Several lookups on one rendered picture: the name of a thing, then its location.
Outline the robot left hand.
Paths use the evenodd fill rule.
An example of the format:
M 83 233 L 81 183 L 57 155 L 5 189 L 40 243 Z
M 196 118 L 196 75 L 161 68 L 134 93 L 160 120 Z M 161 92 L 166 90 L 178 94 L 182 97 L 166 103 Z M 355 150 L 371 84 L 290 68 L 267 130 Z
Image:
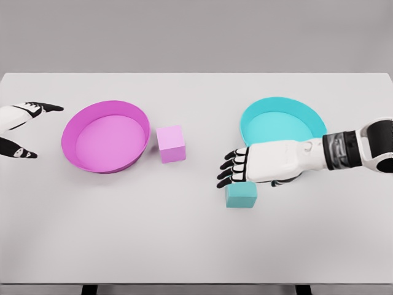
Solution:
M 15 130 L 48 112 L 61 112 L 64 107 L 55 104 L 27 101 L 0 107 L 0 135 Z M 16 159 L 36 159 L 37 154 L 14 141 L 0 136 L 0 155 Z

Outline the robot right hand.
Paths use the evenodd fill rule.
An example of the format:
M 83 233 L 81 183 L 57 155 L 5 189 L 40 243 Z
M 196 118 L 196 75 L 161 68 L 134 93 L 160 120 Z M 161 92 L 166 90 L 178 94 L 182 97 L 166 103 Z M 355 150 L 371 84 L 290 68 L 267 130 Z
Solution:
M 299 177 L 305 168 L 300 163 L 298 141 L 256 143 L 229 152 L 220 166 L 217 188 L 229 184 L 253 182 L 277 186 L 280 182 Z

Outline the cyan plate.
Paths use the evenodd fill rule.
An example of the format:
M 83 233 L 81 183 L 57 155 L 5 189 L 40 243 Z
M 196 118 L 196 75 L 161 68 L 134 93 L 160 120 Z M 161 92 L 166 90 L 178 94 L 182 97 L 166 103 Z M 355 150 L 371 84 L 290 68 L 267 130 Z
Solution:
M 314 109 L 279 96 L 250 104 L 242 113 L 239 129 L 246 146 L 270 141 L 306 141 L 327 133 L 324 121 Z

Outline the cyan block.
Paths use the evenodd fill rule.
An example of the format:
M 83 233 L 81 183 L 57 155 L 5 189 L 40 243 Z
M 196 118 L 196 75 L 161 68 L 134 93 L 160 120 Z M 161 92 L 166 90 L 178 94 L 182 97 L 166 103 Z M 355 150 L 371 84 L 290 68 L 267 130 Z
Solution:
M 252 208 L 257 200 L 257 186 L 252 182 L 233 183 L 225 188 L 227 208 Z

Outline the pink plate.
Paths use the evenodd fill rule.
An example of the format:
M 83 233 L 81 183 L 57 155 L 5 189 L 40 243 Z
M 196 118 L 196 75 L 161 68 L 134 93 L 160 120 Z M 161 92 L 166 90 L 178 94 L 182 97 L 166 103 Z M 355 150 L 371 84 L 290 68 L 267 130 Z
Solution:
M 101 101 L 76 113 L 61 137 L 64 156 L 92 173 L 122 171 L 142 156 L 151 135 L 146 113 L 126 101 Z

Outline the pink block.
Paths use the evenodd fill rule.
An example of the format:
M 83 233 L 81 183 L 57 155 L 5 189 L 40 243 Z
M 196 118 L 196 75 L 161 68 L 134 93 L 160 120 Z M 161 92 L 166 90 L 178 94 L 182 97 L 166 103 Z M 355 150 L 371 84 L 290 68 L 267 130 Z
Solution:
M 156 129 L 162 163 L 186 159 L 185 139 L 180 125 Z

